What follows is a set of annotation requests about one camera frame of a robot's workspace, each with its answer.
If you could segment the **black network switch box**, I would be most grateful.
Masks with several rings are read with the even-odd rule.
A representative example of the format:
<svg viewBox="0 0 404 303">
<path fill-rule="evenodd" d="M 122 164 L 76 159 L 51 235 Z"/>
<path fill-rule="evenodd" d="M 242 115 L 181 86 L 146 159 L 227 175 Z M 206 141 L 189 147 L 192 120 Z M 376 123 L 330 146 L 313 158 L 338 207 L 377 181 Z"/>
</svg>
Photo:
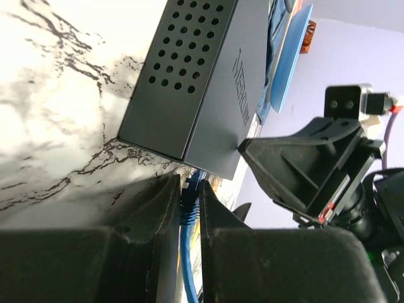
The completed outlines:
<svg viewBox="0 0 404 303">
<path fill-rule="evenodd" d="M 169 1 L 118 139 L 234 177 L 265 83 L 268 1 Z"/>
</svg>

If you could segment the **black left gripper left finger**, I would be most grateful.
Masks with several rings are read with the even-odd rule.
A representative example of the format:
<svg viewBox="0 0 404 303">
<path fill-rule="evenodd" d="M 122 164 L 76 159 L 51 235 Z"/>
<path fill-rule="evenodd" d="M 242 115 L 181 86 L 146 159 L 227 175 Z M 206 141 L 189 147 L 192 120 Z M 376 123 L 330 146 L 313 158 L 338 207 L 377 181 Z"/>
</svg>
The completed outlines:
<svg viewBox="0 0 404 303">
<path fill-rule="evenodd" d="M 173 302 L 181 178 L 113 227 L 1 231 L 2 302 Z"/>
</svg>

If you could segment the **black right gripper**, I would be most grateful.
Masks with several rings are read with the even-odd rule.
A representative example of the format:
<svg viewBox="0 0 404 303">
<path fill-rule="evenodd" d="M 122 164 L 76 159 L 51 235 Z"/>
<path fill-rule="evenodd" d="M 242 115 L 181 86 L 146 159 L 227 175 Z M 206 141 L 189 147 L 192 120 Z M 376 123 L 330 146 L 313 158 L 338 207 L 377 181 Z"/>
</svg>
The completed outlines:
<svg viewBox="0 0 404 303">
<path fill-rule="evenodd" d="M 274 203 L 306 218 L 323 218 L 343 192 L 363 178 L 341 212 L 318 223 L 294 215 L 300 228 L 332 225 L 352 232 L 366 248 L 383 251 L 403 246 L 403 169 L 383 167 L 366 175 L 364 155 L 387 163 L 389 132 L 403 101 L 375 93 L 369 85 L 329 86 L 325 117 L 299 132 L 276 138 L 247 138 L 238 147 L 261 189 Z M 391 114 L 383 146 L 370 138 L 372 118 Z"/>
</svg>

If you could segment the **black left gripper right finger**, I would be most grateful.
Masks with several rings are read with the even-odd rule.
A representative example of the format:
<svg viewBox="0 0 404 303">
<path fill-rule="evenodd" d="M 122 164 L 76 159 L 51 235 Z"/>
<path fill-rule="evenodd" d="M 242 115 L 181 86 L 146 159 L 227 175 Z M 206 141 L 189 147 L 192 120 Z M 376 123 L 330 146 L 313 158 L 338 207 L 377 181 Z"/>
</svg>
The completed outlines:
<svg viewBox="0 0 404 303">
<path fill-rule="evenodd" d="M 199 185 L 205 302 L 385 302 L 363 245 L 350 232 L 254 230 Z"/>
</svg>

